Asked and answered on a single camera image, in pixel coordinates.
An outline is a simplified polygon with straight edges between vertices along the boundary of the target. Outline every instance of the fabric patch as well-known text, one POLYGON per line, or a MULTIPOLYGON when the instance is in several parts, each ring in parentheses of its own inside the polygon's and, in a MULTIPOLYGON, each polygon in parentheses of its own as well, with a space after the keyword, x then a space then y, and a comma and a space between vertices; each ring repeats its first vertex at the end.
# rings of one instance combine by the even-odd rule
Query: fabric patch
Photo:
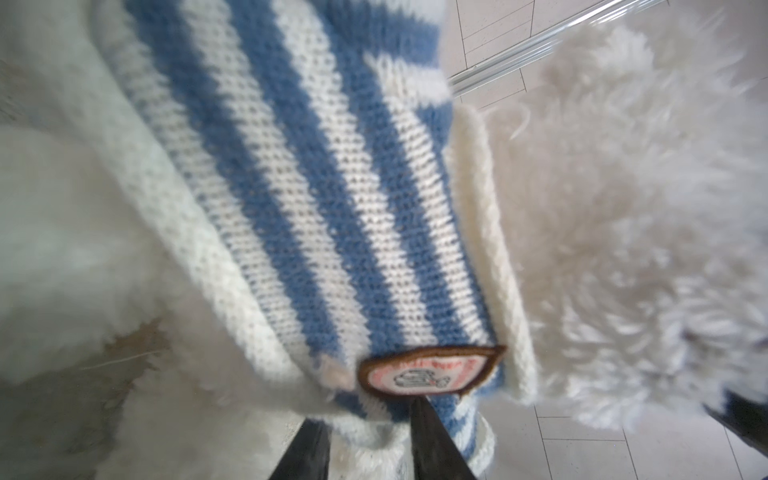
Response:
POLYGON ((427 347, 366 360, 360 385, 373 395, 400 398, 458 393, 482 384, 498 364, 505 346, 427 347))

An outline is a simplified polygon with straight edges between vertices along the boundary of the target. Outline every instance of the silver metal strip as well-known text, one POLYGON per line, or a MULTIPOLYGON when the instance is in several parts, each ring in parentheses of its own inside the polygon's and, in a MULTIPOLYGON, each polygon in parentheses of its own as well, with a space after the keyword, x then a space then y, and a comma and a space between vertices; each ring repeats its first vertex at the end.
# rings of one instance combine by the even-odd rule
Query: silver metal strip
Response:
POLYGON ((559 35, 582 22, 602 23, 615 20, 628 12, 639 12, 665 0, 604 0, 517 45, 487 58, 463 72, 453 75, 449 84, 454 98, 475 90, 497 78, 512 73, 529 63, 546 57, 560 43, 559 35))

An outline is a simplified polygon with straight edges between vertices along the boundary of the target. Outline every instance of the black object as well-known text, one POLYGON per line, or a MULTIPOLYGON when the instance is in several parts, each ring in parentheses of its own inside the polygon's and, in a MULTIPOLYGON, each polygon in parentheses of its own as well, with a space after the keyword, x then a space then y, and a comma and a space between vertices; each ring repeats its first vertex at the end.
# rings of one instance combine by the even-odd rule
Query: black object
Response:
POLYGON ((411 401, 415 480, 477 480, 426 397, 411 401))
POLYGON ((305 420, 270 480, 327 480, 330 447, 328 426, 305 420))
POLYGON ((768 457, 768 404, 752 403, 729 393, 723 413, 709 409, 707 412, 747 445, 768 457))

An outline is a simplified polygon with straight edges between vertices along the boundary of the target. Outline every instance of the plush toy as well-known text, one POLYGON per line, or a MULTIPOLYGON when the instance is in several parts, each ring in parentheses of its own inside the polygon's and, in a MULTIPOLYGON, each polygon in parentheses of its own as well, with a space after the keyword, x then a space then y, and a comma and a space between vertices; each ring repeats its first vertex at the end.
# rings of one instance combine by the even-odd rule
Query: plush toy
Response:
POLYGON ((408 478, 416 393, 479 475, 500 389, 599 426, 768 392, 765 110, 711 28, 585 27, 483 118, 439 1, 4 8, 0 375, 168 344, 96 478, 268 478, 305 417, 333 478, 408 478))

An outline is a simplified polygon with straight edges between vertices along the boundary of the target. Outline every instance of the tiled floor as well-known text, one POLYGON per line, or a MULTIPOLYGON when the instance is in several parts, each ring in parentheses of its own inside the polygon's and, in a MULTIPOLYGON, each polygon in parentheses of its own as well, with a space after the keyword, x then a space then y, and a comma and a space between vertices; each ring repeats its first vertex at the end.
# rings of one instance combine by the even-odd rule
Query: tiled floor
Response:
POLYGON ((487 480, 762 480, 768 458, 709 417, 647 415, 634 432, 596 430, 550 406, 496 398, 481 410, 498 437, 487 480))
MULTIPOLYGON (((597 0, 449 0, 442 61, 446 73, 477 62, 597 3, 597 0)), ((742 79, 768 102, 768 0, 669 0, 655 8, 707 16, 722 8, 722 32, 745 50, 742 79)), ((542 62, 462 96, 482 110, 538 86, 542 62)), ((768 458, 708 417, 648 415, 634 432, 584 427, 551 406, 524 409, 494 399, 482 410, 498 436, 488 480, 762 480, 768 458)))
MULTIPOLYGON (((598 0, 449 0, 442 64, 448 76, 526 40, 597 4, 598 0)), ((768 102, 768 0, 667 0, 655 8, 685 15, 725 13, 722 32, 745 50, 740 78, 758 81, 750 95, 768 102)), ((515 101, 540 84, 542 62, 535 62, 462 95, 481 111, 515 101)))

